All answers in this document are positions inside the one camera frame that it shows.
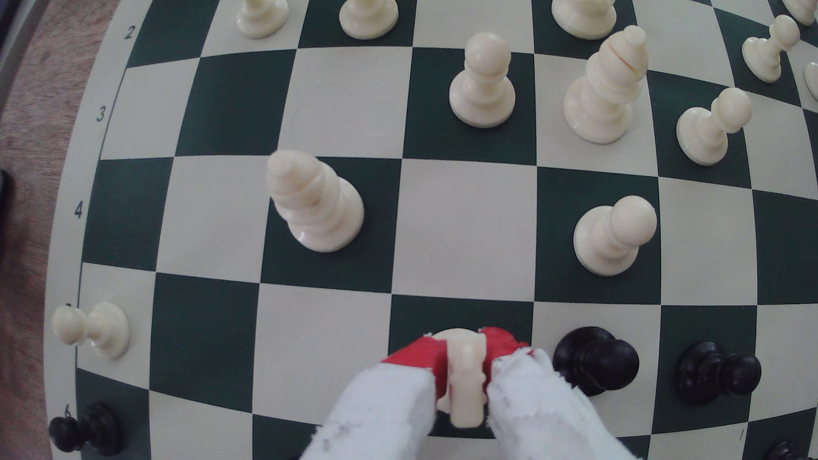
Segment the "white padded red-tipped gripper finger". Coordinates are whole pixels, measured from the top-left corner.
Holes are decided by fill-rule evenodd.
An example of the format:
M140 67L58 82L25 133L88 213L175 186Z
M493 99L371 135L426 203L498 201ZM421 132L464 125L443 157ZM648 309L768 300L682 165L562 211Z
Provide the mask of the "white padded red-tipped gripper finger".
M501 459L632 459L588 397L552 366L547 352L502 328L482 328L487 423Z
M446 391L446 341L423 336L357 373L305 459L416 459Z

